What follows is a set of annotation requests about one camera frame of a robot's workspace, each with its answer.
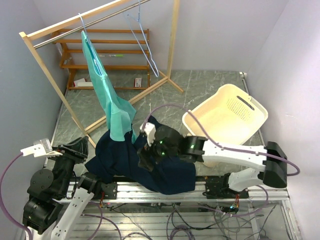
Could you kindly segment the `light blue wire hanger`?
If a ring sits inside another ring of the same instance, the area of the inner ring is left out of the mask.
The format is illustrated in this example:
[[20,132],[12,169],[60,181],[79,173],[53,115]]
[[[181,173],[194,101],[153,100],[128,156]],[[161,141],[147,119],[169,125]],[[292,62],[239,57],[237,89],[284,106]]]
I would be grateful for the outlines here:
[[[141,1],[140,0],[138,1],[138,6],[137,7],[138,7],[137,17],[134,17],[133,15],[131,15],[129,13],[124,13],[123,16],[124,16],[124,19],[125,19],[125,21],[127,23],[127,26],[129,27],[130,32],[132,33],[134,39],[136,40],[136,43],[138,44],[140,50],[142,50],[142,54],[144,55],[146,63],[149,65],[149,67],[150,67],[151,71],[153,72],[153,74],[156,77],[159,77],[160,72],[159,72],[159,69],[158,69],[158,66],[157,66],[155,60],[153,59],[153,54],[151,52],[150,45],[149,45],[148,40],[147,40],[147,36],[144,33],[143,26],[142,26],[142,23],[141,23]],[[143,48],[143,44],[140,43],[140,40],[138,39],[136,33],[133,30],[132,22],[136,22],[138,24],[139,30],[141,31],[141,34],[142,34],[142,38],[144,40],[145,48]]]

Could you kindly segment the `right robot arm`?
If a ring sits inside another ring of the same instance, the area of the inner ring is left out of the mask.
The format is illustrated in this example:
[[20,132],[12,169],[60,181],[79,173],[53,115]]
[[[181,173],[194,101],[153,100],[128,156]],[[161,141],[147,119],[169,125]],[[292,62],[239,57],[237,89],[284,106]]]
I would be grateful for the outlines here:
[[140,126],[139,135],[146,138],[146,144],[137,151],[138,165],[150,172],[156,164],[173,157],[187,163],[223,162],[246,167],[222,176],[208,194],[210,198],[231,198],[260,184],[275,189],[287,187],[287,156],[276,142],[269,141],[266,146],[217,146],[206,137],[183,136],[169,126],[156,127],[150,122]]

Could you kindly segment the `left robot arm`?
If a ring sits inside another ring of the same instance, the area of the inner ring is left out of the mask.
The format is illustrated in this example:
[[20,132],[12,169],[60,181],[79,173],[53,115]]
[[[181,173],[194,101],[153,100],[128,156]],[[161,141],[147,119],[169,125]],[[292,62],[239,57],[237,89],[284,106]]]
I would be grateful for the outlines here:
[[47,157],[54,161],[53,169],[43,168],[33,174],[27,193],[29,200],[23,208],[22,224],[28,240],[66,240],[69,238],[76,219],[91,199],[102,193],[102,181],[86,172],[81,175],[71,202],[60,216],[63,205],[60,200],[67,197],[74,176],[74,166],[88,158],[88,136],[79,137],[57,147],[45,138],[21,150],[23,156]]

